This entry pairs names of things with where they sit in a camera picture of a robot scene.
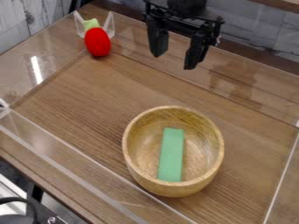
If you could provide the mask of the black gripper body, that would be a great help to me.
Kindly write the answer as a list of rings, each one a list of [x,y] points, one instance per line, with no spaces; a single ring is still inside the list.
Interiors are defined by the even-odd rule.
[[[208,10],[206,0],[144,0],[144,15],[189,26],[197,26],[198,22],[224,24],[222,16]]]

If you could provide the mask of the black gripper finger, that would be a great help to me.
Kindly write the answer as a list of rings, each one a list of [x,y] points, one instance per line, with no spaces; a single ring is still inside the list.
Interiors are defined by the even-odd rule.
[[[210,46],[217,44],[217,36],[212,28],[189,31],[186,36],[190,38],[189,48],[184,57],[184,70],[192,70],[202,62]]]
[[[152,55],[157,58],[168,50],[168,30],[164,23],[153,17],[146,18],[146,36]]]

